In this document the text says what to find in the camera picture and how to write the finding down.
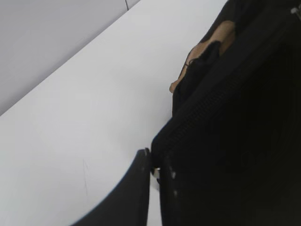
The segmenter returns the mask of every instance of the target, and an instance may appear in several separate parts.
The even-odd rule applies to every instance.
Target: scratch mark
[[[86,171],[85,171],[85,160],[83,159],[83,170],[84,170],[84,181],[85,181],[85,189],[86,189],[86,196],[88,197],[88,187],[87,187],[87,179],[86,179]]]
[[[84,160],[84,163],[85,163],[86,169],[89,169],[89,167],[88,167],[88,165],[87,165],[87,163],[86,163],[85,160]]]

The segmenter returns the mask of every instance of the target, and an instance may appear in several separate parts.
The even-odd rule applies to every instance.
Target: white table
[[[0,225],[70,225],[97,205],[171,117],[169,85],[225,1],[141,0],[3,114]]]

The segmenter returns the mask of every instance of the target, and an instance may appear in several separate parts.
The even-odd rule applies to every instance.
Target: white wall
[[[126,0],[128,8],[133,7],[139,0]]]
[[[125,0],[0,0],[0,115],[126,11]]]

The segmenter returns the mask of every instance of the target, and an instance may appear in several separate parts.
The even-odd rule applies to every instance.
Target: black fabric
[[[181,151],[179,143],[228,102],[227,99],[252,76],[253,70],[275,51],[288,27],[291,29],[295,22],[298,19],[289,10],[267,8],[249,25],[248,31],[236,39],[154,138],[151,153],[154,166],[159,167],[169,153]]]
[[[164,226],[301,224],[301,22],[266,2],[153,140]]]
[[[221,43],[211,43],[204,53],[187,67],[185,77],[179,82],[173,94],[173,115],[195,91],[202,78],[219,58]]]
[[[268,7],[268,0],[235,0],[235,31],[239,36]]]
[[[116,188],[74,226],[146,226],[150,169],[150,152],[138,151]]]
[[[182,152],[165,158],[165,225],[301,223],[299,63],[295,49],[279,47],[239,95],[180,144]],[[164,183],[170,167],[175,179]]]
[[[202,38],[202,40],[199,43],[209,40],[211,38],[211,36],[213,35],[214,31],[217,29],[217,27],[223,21],[226,21],[226,20],[234,21],[234,18],[235,18],[234,13],[235,13],[235,0],[228,0],[226,2],[226,4],[224,5],[224,7],[222,8],[222,10],[220,11],[220,13],[217,16],[216,20],[214,21],[214,23],[212,24],[212,26],[210,27],[210,29],[206,33],[206,35]]]

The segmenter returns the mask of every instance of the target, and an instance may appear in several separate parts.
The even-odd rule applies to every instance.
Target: white surface
[[[169,85],[224,3],[142,0],[5,112],[0,225],[65,226],[100,202],[171,117]]]
[[[139,2],[140,0],[126,0],[126,1],[127,1],[128,8],[131,8],[135,4],[137,4],[137,2]]]
[[[125,0],[0,0],[0,115],[126,11]]]

